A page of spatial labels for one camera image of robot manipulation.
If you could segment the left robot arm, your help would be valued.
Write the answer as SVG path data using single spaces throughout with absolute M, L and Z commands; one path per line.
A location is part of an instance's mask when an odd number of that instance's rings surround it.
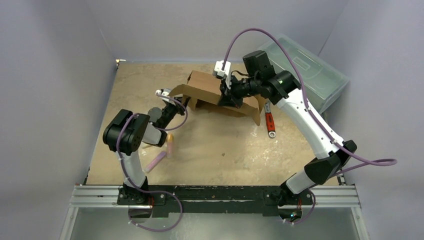
M 103 132 L 102 141 L 117 154 L 124 167 L 119 201 L 133 201 L 138 205 L 149 199 L 148 179 L 142 170 L 138 150 L 141 143 L 162 147 L 167 139 L 167 126 L 176 115 L 184 116 L 190 98 L 174 97 L 163 100 L 165 107 L 151 108 L 147 114 L 121 109 Z

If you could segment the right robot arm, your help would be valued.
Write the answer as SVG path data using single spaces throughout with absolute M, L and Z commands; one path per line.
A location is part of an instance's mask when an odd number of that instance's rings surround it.
M 215 63 L 213 75 L 221 80 L 218 106 L 241 108 L 247 97 L 260 95 L 285 112 L 303 134 L 315 158 L 280 186 L 281 199 L 292 204 L 305 190 L 324 184 L 348 162 L 357 150 L 353 140 L 344 140 L 322 119 L 304 97 L 300 82 L 287 70 L 277 73 L 263 50 L 243 57 L 247 70 L 238 80 L 228 62 Z

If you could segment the brown cardboard box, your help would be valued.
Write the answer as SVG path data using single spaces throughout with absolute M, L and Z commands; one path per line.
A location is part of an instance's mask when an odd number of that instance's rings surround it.
M 190 97 L 188 106 L 193 111 L 207 109 L 236 118 L 250 117 L 259 126 L 266 100 L 257 95 L 244 98 L 240 108 L 218 106 L 221 97 L 220 83 L 221 81 L 211 73 L 193 70 L 188 76 L 187 82 L 174 87 L 168 95 L 170 97 L 183 95 L 184 99 Z

